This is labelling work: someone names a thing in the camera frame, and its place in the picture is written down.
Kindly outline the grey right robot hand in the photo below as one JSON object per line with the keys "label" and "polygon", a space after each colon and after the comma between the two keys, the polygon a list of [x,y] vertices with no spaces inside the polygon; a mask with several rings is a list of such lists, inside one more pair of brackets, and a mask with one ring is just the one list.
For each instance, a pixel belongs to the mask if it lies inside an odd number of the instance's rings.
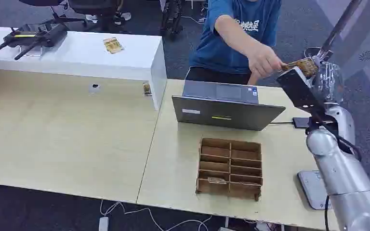
{"label": "grey right robot hand", "polygon": [[312,57],[318,67],[312,78],[312,92],[325,103],[340,104],[344,96],[344,78],[338,65]]}

